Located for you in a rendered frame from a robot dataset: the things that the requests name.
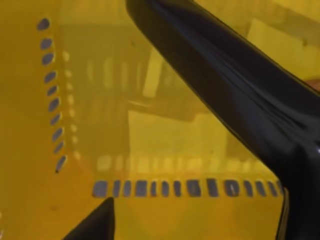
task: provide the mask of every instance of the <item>black plastic object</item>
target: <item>black plastic object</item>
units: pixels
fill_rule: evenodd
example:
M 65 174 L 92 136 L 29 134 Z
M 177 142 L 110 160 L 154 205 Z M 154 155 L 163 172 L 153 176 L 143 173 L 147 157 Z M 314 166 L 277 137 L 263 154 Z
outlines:
M 63 240 L 114 240 L 114 199 L 107 198 Z
M 283 237 L 319 240 L 316 92 L 191 0 L 126 0 L 126 7 L 182 79 L 288 190 Z

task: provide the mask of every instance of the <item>black pole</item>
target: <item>black pole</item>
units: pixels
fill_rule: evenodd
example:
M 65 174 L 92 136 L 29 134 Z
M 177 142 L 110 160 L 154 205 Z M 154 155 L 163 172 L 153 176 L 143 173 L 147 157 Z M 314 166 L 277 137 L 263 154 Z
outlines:
M 284 238 L 319 240 L 317 94 L 191 0 L 126 0 L 126 7 L 182 79 L 288 190 Z

